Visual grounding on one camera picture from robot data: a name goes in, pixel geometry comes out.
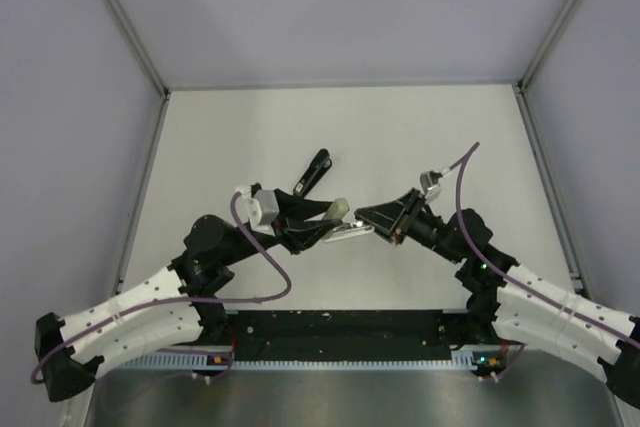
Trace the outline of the beige green stapler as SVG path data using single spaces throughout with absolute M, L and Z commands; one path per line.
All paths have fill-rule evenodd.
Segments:
M 374 227 L 361 220 L 347 220 L 346 216 L 351 208 L 345 198 L 335 199 L 321 218 L 322 221 L 338 221 L 328 233 L 322 237 L 326 244 L 372 234 Z

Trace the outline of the black stapler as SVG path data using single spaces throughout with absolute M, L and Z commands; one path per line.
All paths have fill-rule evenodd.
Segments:
M 296 182 L 292 194 L 305 198 L 333 165 L 331 154 L 326 148 L 320 149 L 312 158 L 301 178 Z

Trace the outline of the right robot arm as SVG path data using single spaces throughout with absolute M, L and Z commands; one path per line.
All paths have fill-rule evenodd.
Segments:
M 639 405 L 639 319 L 565 290 L 496 249 L 492 231 L 472 209 L 444 221 L 412 189 L 360 207 L 355 217 L 399 245 L 411 239 L 458 265 L 467 289 L 466 327 L 481 343 L 524 344 L 587 371 L 619 399 Z

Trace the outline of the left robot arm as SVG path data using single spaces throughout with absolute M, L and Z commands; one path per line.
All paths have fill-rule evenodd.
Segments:
M 253 185 L 234 192 L 229 210 L 230 221 L 213 214 L 198 218 L 183 252 L 133 287 L 75 314 L 40 317 L 31 383 L 43 386 L 50 401 L 61 402 L 136 358 L 220 341 L 227 306 L 272 302 L 290 293 L 291 278 L 270 249 L 282 246 L 292 255 L 310 249 L 342 225 L 350 206 L 344 198 L 314 201 Z M 254 255 L 271 265 L 283 288 L 270 295 L 219 297 L 234 277 L 231 266 Z

